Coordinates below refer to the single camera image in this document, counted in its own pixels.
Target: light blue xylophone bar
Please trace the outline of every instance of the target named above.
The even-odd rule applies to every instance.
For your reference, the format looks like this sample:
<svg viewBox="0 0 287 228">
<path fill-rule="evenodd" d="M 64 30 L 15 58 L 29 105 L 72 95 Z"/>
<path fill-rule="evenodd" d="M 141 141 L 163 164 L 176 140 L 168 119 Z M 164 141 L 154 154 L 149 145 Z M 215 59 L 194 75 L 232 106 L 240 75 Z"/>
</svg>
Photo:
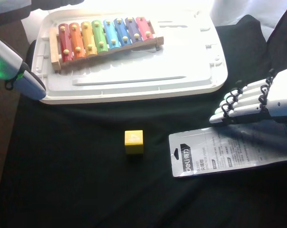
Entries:
<svg viewBox="0 0 287 228">
<path fill-rule="evenodd" d="M 113 22 L 106 19 L 103 21 L 103 25 L 110 50 L 120 48 L 120 43 Z"/>
<path fill-rule="evenodd" d="M 124 21 L 121 18 L 114 20 L 114 25 L 117 31 L 118 40 L 120 41 L 121 46 L 131 45 L 130 36 L 125 27 Z"/>
</svg>

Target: yellow cube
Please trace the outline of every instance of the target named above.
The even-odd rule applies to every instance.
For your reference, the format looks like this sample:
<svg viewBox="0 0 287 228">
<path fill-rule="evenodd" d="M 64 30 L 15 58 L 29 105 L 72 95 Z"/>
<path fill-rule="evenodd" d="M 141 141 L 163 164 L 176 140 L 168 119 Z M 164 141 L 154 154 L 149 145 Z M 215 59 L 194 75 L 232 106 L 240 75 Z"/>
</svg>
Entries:
<svg viewBox="0 0 287 228">
<path fill-rule="evenodd" d="M 125 131 L 126 154 L 143 154 L 143 131 Z"/>
</svg>

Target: xylophone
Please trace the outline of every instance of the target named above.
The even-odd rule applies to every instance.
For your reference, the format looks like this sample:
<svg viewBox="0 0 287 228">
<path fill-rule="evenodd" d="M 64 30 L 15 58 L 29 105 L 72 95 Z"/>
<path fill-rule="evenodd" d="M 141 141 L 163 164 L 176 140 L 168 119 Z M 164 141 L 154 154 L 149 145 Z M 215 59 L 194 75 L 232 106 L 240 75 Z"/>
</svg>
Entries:
<svg viewBox="0 0 287 228">
<path fill-rule="evenodd" d="M 55 71 L 75 62 L 123 50 L 136 50 L 164 44 L 150 21 L 144 17 L 117 18 L 60 24 L 49 30 L 51 62 Z"/>
</svg>

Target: cube top face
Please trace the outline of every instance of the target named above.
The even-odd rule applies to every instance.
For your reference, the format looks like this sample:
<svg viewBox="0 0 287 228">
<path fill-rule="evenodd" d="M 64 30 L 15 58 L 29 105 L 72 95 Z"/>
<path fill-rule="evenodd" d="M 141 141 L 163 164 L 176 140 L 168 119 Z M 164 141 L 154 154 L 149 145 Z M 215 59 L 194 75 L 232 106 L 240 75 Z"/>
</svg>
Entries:
<svg viewBox="0 0 287 228">
<path fill-rule="evenodd" d="M 125 131 L 125 143 L 126 146 L 143 145 L 143 131 Z"/>
</svg>

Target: deli logo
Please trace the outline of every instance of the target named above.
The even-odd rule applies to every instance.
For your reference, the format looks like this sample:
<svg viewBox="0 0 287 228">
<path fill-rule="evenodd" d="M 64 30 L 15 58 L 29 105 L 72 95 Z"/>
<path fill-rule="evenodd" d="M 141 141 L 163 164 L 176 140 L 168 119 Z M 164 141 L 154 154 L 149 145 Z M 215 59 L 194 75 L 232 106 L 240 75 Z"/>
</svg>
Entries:
<svg viewBox="0 0 287 228">
<path fill-rule="evenodd" d="M 181 148 L 183 171 L 184 172 L 194 171 L 191 147 L 189 147 L 186 144 L 180 144 L 180 148 Z"/>
</svg>

